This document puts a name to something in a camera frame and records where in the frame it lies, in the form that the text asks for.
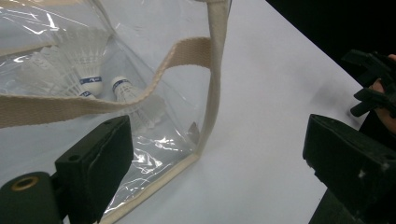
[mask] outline human hand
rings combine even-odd
[[[388,57],[396,62],[396,54],[390,54]],[[375,83],[370,86],[370,89],[374,91],[384,92],[384,88],[381,84],[381,79],[377,79]],[[384,107],[379,107],[375,109],[375,113],[378,115],[378,118],[385,125],[385,127],[387,127],[387,129],[391,133],[396,134],[396,119],[393,119],[390,116],[390,112]]]

